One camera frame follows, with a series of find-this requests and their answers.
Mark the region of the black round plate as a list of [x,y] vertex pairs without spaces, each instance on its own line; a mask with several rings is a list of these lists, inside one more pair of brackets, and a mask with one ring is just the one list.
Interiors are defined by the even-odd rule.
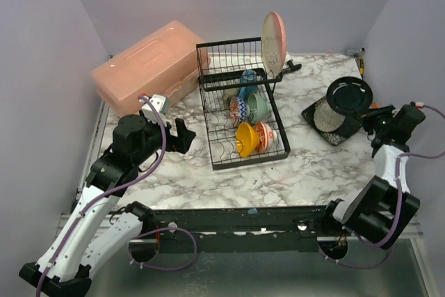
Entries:
[[362,115],[371,106],[373,91],[362,79],[341,77],[330,84],[326,98],[330,108],[340,115]]

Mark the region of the speckled white plate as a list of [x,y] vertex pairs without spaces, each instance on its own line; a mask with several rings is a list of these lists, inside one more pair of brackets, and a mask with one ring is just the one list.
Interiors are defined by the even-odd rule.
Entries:
[[343,124],[346,117],[333,111],[330,105],[323,101],[314,111],[314,125],[317,130],[330,133],[336,131]]

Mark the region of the blue patterned bowl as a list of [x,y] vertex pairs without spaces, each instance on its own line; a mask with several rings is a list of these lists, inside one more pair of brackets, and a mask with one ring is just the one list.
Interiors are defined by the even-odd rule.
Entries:
[[232,97],[229,104],[229,115],[233,127],[238,127],[240,123],[245,122],[250,114],[250,107],[244,99]]

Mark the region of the grey ceramic mug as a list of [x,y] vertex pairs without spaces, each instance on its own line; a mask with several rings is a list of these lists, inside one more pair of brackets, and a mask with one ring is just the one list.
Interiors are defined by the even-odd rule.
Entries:
[[239,88],[226,88],[222,92],[222,100],[225,103],[225,105],[230,104],[231,98],[236,97],[238,95]]

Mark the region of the yellow bowl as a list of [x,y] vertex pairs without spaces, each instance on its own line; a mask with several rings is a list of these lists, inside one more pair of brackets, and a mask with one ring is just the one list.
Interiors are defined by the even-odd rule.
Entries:
[[236,131],[236,149],[242,158],[250,156],[259,145],[259,136],[254,128],[242,122]]

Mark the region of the mint green bowl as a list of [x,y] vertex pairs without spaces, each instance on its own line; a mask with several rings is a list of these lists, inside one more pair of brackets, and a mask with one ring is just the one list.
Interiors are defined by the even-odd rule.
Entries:
[[270,104],[258,93],[251,93],[247,100],[250,114],[248,116],[248,121],[250,124],[254,125],[257,122],[264,121],[270,115]]

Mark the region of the orange floral bowl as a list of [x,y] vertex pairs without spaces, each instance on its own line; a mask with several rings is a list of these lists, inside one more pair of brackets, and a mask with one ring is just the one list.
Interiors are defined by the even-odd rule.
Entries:
[[265,122],[257,122],[254,126],[254,130],[259,137],[259,144],[257,146],[257,151],[259,153],[267,152],[272,145],[278,141],[277,132]]

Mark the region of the blue floral mug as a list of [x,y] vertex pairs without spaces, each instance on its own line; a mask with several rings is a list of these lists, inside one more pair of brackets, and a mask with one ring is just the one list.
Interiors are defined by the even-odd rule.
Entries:
[[257,73],[254,70],[245,70],[240,78],[242,84],[238,92],[238,97],[241,99],[247,99],[252,93],[257,92]]

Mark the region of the pink and cream plate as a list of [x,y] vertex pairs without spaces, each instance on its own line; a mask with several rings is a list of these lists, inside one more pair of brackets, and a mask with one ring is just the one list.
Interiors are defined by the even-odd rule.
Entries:
[[261,59],[270,78],[276,78],[282,71],[286,51],[284,22],[277,12],[270,11],[264,19],[261,30]]

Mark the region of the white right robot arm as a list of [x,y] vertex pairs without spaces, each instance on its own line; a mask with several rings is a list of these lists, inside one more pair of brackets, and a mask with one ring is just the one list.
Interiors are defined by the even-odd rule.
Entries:
[[369,109],[360,116],[364,130],[374,136],[375,175],[355,198],[331,201],[325,210],[327,221],[356,233],[372,246],[392,247],[420,207],[406,182],[410,153],[406,142],[425,118],[421,105],[414,102],[398,110],[392,105]]

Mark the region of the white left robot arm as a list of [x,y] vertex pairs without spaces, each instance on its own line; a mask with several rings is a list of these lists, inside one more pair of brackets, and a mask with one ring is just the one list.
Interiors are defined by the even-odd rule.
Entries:
[[139,181],[139,167],[154,153],[187,153],[196,133],[175,120],[157,123],[144,115],[126,115],[113,130],[112,143],[91,166],[81,198],[57,239],[36,262],[24,264],[21,279],[47,296],[85,296],[97,270],[130,238],[137,236],[152,215],[150,208],[131,204],[114,228],[94,235],[107,213],[124,195],[124,185]]

